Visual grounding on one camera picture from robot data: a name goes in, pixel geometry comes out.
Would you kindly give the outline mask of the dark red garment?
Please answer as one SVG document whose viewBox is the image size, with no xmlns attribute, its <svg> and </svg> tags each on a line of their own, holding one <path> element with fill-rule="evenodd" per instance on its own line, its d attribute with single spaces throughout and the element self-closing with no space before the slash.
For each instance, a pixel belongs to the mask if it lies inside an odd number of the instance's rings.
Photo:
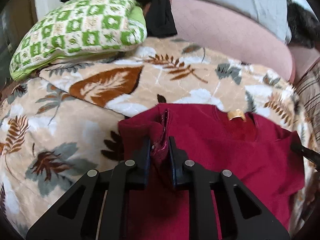
<svg viewBox="0 0 320 240">
<path fill-rule="evenodd" d="M 296 132 L 257 114 L 229 120 L 213 105 L 159 104 L 122 120 L 119 134 L 124 157 L 139 150 L 144 138 L 152 143 L 150 174 L 144 191 L 131 191 L 127 239 L 188 239 L 189 196 L 175 191 L 164 168 L 168 137 L 204 168 L 235 174 L 275 215 L 289 226 L 294 195 L 304 186 L 304 165 L 291 150 Z"/>
</svg>

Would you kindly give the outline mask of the tan garment neck label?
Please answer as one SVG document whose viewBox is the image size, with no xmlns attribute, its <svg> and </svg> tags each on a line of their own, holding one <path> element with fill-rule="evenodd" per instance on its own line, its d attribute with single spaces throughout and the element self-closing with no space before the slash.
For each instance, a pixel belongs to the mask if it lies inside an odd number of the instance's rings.
<svg viewBox="0 0 320 240">
<path fill-rule="evenodd" d="M 227 117 L 228 117 L 228 120 L 233 120 L 233 119 L 236 119 L 236 118 L 240 118 L 243 122 L 246 122 L 245 113 L 240 109 L 229 111 L 227 113 Z"/>
</svg>

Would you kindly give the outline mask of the beige leaf print blanket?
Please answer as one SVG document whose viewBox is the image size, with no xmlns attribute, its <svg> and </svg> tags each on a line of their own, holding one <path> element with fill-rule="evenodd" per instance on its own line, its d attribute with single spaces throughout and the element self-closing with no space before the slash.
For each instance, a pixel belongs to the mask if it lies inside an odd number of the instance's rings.
<svg viewBox="0 0 320 240">
<path fill-rule="evenodd" d="M 112 170 L 125 161 L 119 123 L 163 103 L 257 114 L 318 149 L 293 85 L 270 68 L 178 38 L 148 38 L 127 53 L 51 64 L 19 83 L 1 105 L 1 215 L 9 230 L 1 239 L 25 239 L 89 170 Z M 315 166 L 302 158 L 304 186 L 285 227 L 291 235 L 313 196 Z"/>
</svg>

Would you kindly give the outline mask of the dark furry cushion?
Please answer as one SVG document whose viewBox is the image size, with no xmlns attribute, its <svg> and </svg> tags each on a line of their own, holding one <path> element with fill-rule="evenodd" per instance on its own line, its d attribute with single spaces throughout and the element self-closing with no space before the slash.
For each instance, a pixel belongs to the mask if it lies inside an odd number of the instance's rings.
<svg viewBox="0 0 320 240">
<path fill-rule="evenodd" d="M 291 30 L 291 41 L 309 49 L 319 42 L 319 21 L 314 14 L 293 0 L 287 1 L 287 22 Z"/>
</svg>

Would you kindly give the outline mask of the pink bolster cushion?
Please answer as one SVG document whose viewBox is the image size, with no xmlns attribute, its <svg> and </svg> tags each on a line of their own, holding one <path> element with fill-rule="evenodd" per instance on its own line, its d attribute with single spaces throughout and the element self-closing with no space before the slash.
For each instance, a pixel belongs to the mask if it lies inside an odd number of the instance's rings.
<svg viewBox="0 0 320 240">
<path fill-rule="evenodd" d="M 222 6 L 201 0 L 171 0 L 177 36 L 245 63 L 272 68 L 293 82 L 293 56 L 270 31 Z"/>
</svg>

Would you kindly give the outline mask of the green white patterned pillow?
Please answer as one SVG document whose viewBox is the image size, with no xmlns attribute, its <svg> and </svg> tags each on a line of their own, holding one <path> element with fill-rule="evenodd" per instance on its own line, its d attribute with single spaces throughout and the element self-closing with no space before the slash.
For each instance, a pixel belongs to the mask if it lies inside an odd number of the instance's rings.
<svg viewBox="0 0 320 240">
<path fill-rule="evenodd" d="M 70 0 L 25 34 L 11 58 L 10 75 L 18 81 L 57 59 L 133 50 L 146 38 L 136 0 Z"/>
</svg>

